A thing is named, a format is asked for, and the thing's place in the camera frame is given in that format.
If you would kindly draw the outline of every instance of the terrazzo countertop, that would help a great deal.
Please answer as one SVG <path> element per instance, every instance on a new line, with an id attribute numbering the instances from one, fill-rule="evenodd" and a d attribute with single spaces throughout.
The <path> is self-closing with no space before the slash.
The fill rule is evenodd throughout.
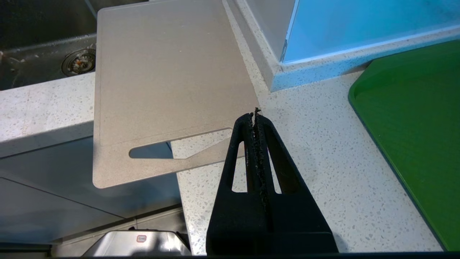
<path id="1" fill-rule="evenodd" d="M 361 72 L 271 93 L 226 9 L 262 113 L 278 130 L 339 251 L 442 251 L 348 102 L 348 90 Z M 190 148 L 198 152 L 229 134 L 173 141 L 174 156 L 186 157 Z M 206 254 L 206 231 L 223 166 L 177 174 L 195 255 Z M 245 190 L 244 171 L 244 158 L 238 159 L 234 191 Z"/>
<path id="2" fill-rule="evenodd" d="M 340 252 L 441 251 L 348 103 L 360 72 L 270 93 L 237 27 L 230 23 L 264 116 L 277 128 L 326 218 Z M 92 135 L 94 73 L 0 92 L 0 157 Z M 214 132 L 171 143 L 188 157 L 230 136 Z M 244 191 L 244 158 L 234 191 Z M 206 231 L 223 163 L 177 174 L 193 254 Z"/>
<path id="3" fill-rule="evenodd" d="M 94 77 L 0 91 L 0 158 L 92 136 Z"/>

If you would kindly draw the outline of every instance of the red label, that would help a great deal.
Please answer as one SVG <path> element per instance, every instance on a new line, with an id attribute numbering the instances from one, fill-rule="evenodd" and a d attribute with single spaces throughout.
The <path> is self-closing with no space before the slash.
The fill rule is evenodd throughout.
<path id="1" fill-rule="evenodd" d="M 146 235 L 138 235 L 136 241 L 138 243 L 144 243 L 145 241 L 147 240 L 147 236 Z"/>

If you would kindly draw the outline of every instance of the stainless steel sink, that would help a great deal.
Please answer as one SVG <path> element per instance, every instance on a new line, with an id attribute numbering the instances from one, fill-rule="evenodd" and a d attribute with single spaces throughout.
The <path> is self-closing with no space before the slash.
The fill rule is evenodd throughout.
<path id="1" fill-rule="evenodd" d="M 0 90 L 94 71 L 97 11 L 143 1 L 2 1 Z"/>

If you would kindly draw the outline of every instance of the gray cutting board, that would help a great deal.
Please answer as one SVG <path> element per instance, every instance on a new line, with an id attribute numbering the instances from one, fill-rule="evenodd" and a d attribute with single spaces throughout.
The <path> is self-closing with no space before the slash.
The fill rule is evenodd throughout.
<path id="1" fill-rule="evenodd" d="M 221 1 L 154 1 L 98 13 L 93 183 L 107 188 L 225 160 L 229 139 L 187 159 L 131 149 L 233 127 L 258 106 Z"/>

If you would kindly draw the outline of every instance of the green cutting board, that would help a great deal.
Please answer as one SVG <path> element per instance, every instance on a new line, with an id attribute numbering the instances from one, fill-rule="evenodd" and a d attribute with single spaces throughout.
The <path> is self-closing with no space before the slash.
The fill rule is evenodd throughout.
<path id="1" fill-rule="evenodd" d="M 374 60 L 349 101 L 449 251 L 460 250 L 460 41 Z"/>

